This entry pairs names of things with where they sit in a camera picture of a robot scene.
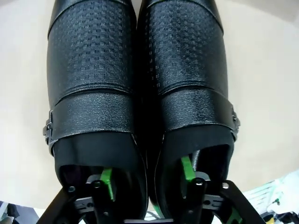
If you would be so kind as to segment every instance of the metal buckle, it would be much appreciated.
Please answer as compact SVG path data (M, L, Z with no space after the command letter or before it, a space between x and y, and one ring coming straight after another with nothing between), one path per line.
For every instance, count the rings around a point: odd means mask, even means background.
M233 121L234 121L234 124L235 124L235 128L234 128L234 130L231 130L231 133L233 134L234 140L236 141L237 140L237 134L239 132L239 127L240 127L241 123L240 123L240 120L237 117L236 112L234 111L234 107L232 107L232 118L233 118Z
M46 126L43 128L43 136L45 136L46 143L49 146L49 152L51 155L54 156L54 152L52 150L52 147L55 142L58 140L52 139L52 124L53 124L53 117L52 117L52 111L49 112L49 119L46 121Z

